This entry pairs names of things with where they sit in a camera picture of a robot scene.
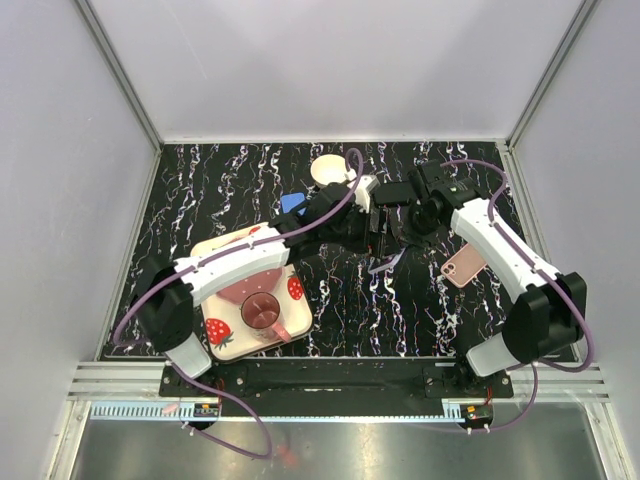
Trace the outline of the lilac cased phone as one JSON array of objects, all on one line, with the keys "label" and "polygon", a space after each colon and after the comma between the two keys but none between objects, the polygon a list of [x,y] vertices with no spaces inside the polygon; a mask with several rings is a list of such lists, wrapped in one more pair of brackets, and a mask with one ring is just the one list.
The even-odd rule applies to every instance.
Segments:
[{"label": "lilac cased phone", "polygon": [[375,260],[368,268],[370,275],[383,272],[394,268],[405,253],[405,249],[401,249],[398,253],[392,254],[382,259]]}]

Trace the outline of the blue phone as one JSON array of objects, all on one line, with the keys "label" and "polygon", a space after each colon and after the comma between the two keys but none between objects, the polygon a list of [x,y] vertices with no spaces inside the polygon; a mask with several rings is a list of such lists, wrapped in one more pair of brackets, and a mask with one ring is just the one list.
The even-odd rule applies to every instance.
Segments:
[{"label": "blue phone", "polygon": [[302,192],[288,193],[281,196],[281,213],[301,217],[306,212],[307,198]]}]

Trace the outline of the pink phone case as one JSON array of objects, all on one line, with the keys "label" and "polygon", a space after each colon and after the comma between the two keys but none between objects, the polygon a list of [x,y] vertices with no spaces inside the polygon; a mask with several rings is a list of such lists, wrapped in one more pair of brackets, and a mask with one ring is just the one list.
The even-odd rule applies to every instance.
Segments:
[{"label": "pink phone case", "polygon": [[455,287],[464,288],[486,266],[481,254],[467,243],[443,264],[441,273]]}]

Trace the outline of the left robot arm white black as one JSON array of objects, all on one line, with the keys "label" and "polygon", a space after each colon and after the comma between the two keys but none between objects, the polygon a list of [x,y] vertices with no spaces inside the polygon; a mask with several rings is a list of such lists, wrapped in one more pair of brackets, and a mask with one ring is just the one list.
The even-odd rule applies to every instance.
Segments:
[{"label": "left robot arm white black", "polygon": [[313,315],[293,248],[267,224],[200,243],[194,256],[150,259],[129,315],[196,396],[215,386],[214,361],[230,362],[298,340]]}]

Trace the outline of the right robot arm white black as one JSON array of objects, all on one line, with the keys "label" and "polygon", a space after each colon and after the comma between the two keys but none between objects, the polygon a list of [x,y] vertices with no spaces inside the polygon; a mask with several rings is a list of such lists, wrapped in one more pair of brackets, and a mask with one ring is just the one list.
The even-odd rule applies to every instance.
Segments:
[{"label": "right robot arm white black", "polygon": [[501,219],[498,196],[471,179],[455,180],[437,161],[411,169],[413,194],[404,221],[408,238],[428,241],[448,230],[464,239],[498,276],[512,308],[498,334],[471,347],[454,384],[476,396],[500,371],[545,361],[547,355],[593,338],[585,320],[587,287],[577,273],[563,274],[537,255]]}]

